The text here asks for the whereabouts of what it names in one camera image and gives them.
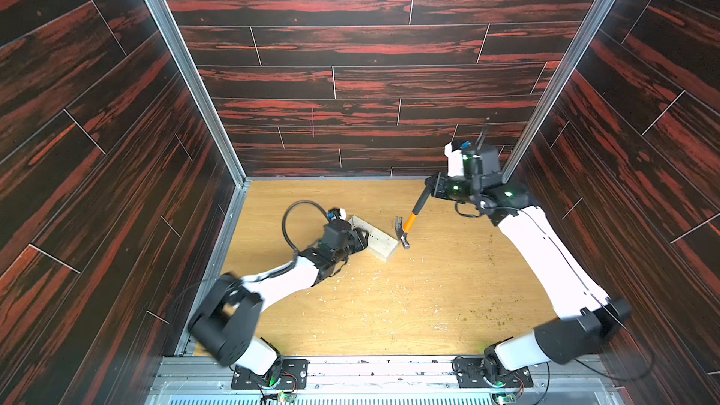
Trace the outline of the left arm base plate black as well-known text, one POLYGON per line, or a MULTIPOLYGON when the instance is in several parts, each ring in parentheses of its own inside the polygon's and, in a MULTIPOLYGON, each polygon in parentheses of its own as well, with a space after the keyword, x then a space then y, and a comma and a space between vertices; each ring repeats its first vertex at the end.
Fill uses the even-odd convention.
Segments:
POLYGON ((232 390, 291 391, 306 388, 309 360, 282 358, 276 361, 266 374, 256 374, 246 367, 236 365, 232 377, 232 390))

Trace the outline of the white wooden block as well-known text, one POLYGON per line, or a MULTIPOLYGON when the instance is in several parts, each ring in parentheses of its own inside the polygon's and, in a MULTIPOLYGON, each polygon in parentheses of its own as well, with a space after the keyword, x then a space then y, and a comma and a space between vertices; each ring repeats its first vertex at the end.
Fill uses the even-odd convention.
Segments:
POLYGON ((367 232, 367 250, 384 263, 389 262, 401 246, 395 236, 387 234, 358 216, 351 217, 350 223, 355 228, 367 232))

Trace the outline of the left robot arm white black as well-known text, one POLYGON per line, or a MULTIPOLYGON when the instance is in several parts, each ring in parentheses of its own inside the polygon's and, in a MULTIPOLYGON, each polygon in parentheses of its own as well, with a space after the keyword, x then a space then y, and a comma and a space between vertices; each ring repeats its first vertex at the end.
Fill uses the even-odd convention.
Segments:
POLYGON ((322 237, 294 260, 256 277, 220 276, 189 319, 187 330, 227 368, 247 369, 270 386, 281 376, 281 352, 255 335, 262 314, 279 301, 339 273, 369 247, 369 232, 344 219, 324 226, 322 237))

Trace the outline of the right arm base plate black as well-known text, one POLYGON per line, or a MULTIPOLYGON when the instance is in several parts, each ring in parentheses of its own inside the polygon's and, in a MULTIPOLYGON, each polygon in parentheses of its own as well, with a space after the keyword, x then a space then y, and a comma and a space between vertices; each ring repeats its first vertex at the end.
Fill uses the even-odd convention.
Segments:
POLYGON ((451 365, 460 388, 521 389, 534 385, 528 367, 509 371, 484 356, 456 356, 451 365))

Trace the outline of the claw hammer orange black handle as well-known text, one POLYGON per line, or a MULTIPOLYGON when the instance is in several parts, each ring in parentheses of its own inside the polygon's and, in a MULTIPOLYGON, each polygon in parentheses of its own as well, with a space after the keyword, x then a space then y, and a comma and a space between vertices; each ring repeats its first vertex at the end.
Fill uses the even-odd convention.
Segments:
POLYGON ((408 234, 410 230, 412 230, 418 215, 423 210, 429 197, 431 197, 431 189, 429 187, 425 187, 425 189, 420 194, 418 200, 416 201, 408 219, 403 219, 403 217, 396 217, 395 233, 403 249, 410 249, 411 245, 408 242, 408 234))

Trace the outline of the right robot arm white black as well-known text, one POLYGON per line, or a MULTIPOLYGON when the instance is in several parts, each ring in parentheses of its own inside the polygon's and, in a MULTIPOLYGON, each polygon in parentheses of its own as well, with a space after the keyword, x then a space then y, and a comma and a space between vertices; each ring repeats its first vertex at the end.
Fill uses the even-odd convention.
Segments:
POLYGON ((447 169, 427 178, 422 197, 470 204, 476 217, 488 218, 530 266, 556 313, 526 335, 487 347, 482 372, 491 386, 503 386, 530 365, 564 365, 594 353, 624 328, 630 305, 585 272, 525 185, 504 182, 495 147, 450 142, 444 155, 447 169))

